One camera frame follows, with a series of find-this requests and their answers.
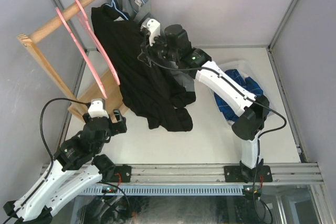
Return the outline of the pink hanger of white shirt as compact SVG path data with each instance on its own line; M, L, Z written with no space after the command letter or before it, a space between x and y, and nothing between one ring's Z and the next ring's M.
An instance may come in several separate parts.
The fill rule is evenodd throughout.
M107 94L106 94L106 91L104 89L104 86L102 84L102 81L98 75L98 73L96 72L92 62L90 61L90 59L88 58L85 50L83 49L82 45L79 43L79 41L77 40L77 38L75 37L74 33L72 32L71 28L69 27L69 25L67 24L66 20L64 19L60 9L58 7L56 7L56 12L58 14L58 17L60 18L62 24L64 25L64 27L68 30L68 33L70 34L71 38L73 39L74 43L76 44L78 50L80 51L83 59L85 60L86 62L86 65L89 67L103 97L106 99L107 98Z

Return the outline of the black shirt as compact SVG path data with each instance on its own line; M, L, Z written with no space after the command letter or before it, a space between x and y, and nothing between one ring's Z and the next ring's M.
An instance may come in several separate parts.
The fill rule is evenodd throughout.
M189 132L192 118L186 106L195 102L166 69L149 67L138 60L143 35L132 20L117 20L119 13L107 5L91 9L93 31L109 56L120 80L123 103L147 119L149 129Z

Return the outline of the pink hanger of plaid shirt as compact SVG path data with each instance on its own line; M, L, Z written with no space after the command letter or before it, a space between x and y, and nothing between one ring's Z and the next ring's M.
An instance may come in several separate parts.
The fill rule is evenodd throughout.
M80 23L82 24L82 27L85 29L85 31L88 33L89 37L91 38L91 40L94 42L97 50L101 53L101 55L104 57L117 85L120 85L120 80L117 74L117 71L115 70L110 58L108 57L105 49L103 48L102 44L100 43L100 41L98 40L98 38L96 37L96 35L94 34L93 30L91 29L91 26L89 24L89 19L88 16L83 8L83 6L81 5L81 3L79 2L79 0L74 0L76 2L76 4L78 5L80 12L77 14L77 17L80 21Z

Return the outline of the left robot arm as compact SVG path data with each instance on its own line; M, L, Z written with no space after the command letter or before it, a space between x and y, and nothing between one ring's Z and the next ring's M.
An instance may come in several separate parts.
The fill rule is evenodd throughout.
M119 110L113 114L116 122L101 112L85 114L83 129L62 143L32 188L20 199L5 203L8 218L15 218L17 223L51 223L84 189L113 180L116 166L101 150L112 136L127 131L125 117Z

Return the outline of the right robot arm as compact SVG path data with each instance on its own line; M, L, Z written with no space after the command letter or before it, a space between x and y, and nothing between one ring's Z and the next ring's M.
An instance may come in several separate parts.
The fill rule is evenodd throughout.
M177 69L206 85L221 97L237 115L232 131L242 143L239 162L242 178L252 182L260 175L261 158L258 156L258 136L264 128L269 101L264 95L256 96L230 78L205 51L195 48L186 30L178 24L166 27L161 35L161 24L150 19L142 24L144 36L138 59L148 66L163 68L159 60L174 61Z

